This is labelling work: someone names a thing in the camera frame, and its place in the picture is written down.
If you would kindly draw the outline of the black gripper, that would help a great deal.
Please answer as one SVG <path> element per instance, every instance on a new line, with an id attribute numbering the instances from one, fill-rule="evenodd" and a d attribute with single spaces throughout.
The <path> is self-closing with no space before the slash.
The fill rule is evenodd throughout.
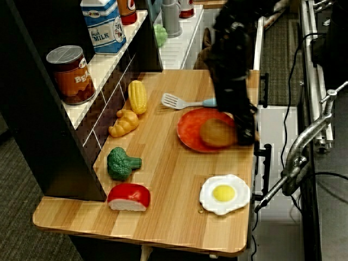
<path id="1" fill-rule="evenodd" d="M 217 108 L 230 113 L 238 129 L 238 144 L 252 145 L 259 142 L 256 128 L 255 106 L 251 103 L 246 86 L 246 75 L 232 77 L 227 74 L 214 77 Z"/>

